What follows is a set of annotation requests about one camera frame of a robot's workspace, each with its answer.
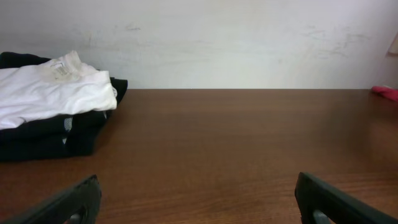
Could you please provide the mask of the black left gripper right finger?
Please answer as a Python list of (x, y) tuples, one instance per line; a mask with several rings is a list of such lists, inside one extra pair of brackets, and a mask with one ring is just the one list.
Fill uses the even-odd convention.
[(295, 199), (303, 224), (397, 224), (396, 218), (306, 172), (298, 175)]

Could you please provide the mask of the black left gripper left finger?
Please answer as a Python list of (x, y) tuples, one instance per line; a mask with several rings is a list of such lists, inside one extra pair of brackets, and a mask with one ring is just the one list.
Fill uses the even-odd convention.
[(91, 175), (2, 224), (94, 224), (101, 196), (98, 178)]

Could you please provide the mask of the orange-red t-shirt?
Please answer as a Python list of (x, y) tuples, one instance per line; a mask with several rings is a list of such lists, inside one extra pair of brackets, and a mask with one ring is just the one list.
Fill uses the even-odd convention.
[(397, 89), (389, 88), (387, 86), (373, 86), (371, 92), (391, 101), (398, 102)]

